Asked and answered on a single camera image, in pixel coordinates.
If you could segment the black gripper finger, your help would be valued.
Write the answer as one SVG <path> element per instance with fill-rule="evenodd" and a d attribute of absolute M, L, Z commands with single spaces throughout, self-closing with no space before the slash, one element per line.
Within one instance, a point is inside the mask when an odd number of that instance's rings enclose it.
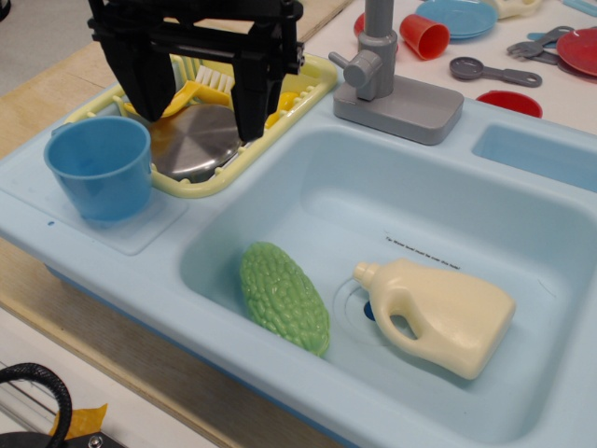
<path fill-rule="evenodd" d="M 146 40 L 104 39 L 101 47 L 136 112 L 149 121 L 160 119 L 176 93 L 170 56 Z"/>
<path fill-rule="evenodd" d="M 299 41 L 293 21 L 256 23 L 232 59 L 233 107 L 243 141 L 260 138 L 276 111 L 286 76 L 299 72 Z"/>

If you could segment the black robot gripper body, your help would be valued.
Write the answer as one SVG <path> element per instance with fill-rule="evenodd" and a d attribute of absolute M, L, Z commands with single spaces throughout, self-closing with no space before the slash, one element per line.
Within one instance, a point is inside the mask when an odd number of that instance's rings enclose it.
<path fill-rule="evenodd" d="M 110 62 L 161 52 L 231 62 L 261 55 L 296 75 L 298 1 L 90 1 L 89 27 Z"/>

